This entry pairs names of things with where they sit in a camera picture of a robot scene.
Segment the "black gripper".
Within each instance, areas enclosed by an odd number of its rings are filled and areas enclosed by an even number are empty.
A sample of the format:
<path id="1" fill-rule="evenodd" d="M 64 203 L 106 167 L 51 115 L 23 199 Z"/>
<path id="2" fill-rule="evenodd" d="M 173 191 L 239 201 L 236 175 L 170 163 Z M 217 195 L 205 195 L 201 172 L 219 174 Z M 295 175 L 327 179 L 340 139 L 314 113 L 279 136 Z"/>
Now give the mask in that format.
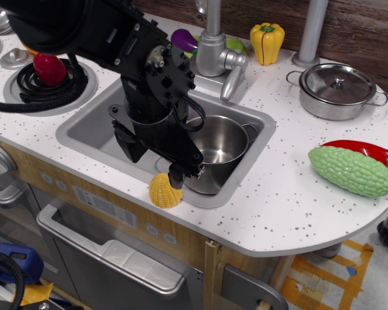
<path id="1" fill-rule="evenodd" d="M 126 156 L 134 163 L 151 150 L 165 158 L 172 188 L 181 189 L 185 178 L 199 177 L 203 155 L 189 134 L 204 126 L 204 109 L 188 96 L 192 80 L 162 78 L 150 89 L 148 83 L 120 78 L 125 93 L 122 106 L 113 105 L 115 136 Z"/>

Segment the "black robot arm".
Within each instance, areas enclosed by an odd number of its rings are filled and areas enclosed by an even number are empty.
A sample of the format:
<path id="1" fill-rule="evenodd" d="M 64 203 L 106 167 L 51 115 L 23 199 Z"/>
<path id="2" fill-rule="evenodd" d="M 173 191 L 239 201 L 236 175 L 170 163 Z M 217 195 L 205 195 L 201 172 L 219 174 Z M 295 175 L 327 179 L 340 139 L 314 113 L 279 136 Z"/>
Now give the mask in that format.
<path id="1" fill-rule="evenodd" d="M 176 189 L 203 173 L 202 154 L 189 136 L 197 127 L 186 123 L 190 110 L 205 116 L 188 96 L 195 87 L 189 60 L 132 2 L 0 1 L 0 7 L 29 48 L 81 56 L 120 75 L 125 102 L 109 113 L 131 161 L 148 150 L 165 158 Z"/>

